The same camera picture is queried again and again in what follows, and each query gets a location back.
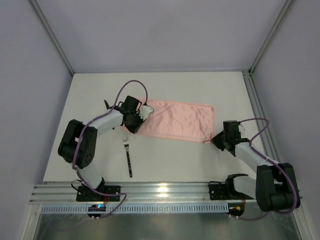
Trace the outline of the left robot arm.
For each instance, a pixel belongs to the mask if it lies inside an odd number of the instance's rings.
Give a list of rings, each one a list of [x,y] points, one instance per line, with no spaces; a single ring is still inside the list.
[[[136,134],[154,109],[146,102],[127,96],[111,106],[104,102],[107,112],[95,117],[87,124],[71,120],[58,147],[58,155],[76,171],[82,185],[90,192],[105,196],[105,181],[93,164],[99,136],[110,130],[124,127]]]

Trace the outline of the pink satin napkin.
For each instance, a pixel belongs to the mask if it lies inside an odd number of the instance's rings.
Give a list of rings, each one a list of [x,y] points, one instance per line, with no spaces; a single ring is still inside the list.
[[[208,143],[214,136],[211,105],[149,99],[154,109],[137,134],[170,140]]]

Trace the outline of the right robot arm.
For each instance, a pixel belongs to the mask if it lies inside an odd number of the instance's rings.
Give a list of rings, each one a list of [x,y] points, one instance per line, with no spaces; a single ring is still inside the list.
[[[211,139],[211,143],[243,161],[255,172],[255,178],[237,173],[228,175],[224,182],[210,181],[211,200],[254,199],[265,213],[292,213],[301,205],[294,167],[258,151],[252,139],[242,137],[240,125],[241,121],[224,121],[223,130]]]

